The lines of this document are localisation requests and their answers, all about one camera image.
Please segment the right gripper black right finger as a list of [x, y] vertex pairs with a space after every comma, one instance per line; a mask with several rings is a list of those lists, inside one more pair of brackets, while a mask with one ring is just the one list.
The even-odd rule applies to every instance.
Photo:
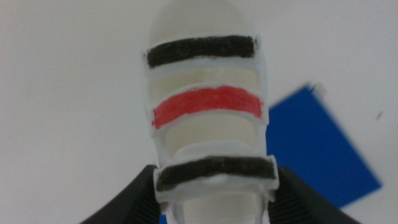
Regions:
[[276, 200], [268, 205], [271, 224], [358, 224], [306, 184], [288, 167], [279, 167]]

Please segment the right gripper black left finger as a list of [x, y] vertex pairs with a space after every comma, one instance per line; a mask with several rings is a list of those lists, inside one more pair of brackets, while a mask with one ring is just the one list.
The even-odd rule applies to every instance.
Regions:
[[125, 189], [82, 224], [158, 224], [160, 205], [155, 199], [155, 168], [145, 166]]

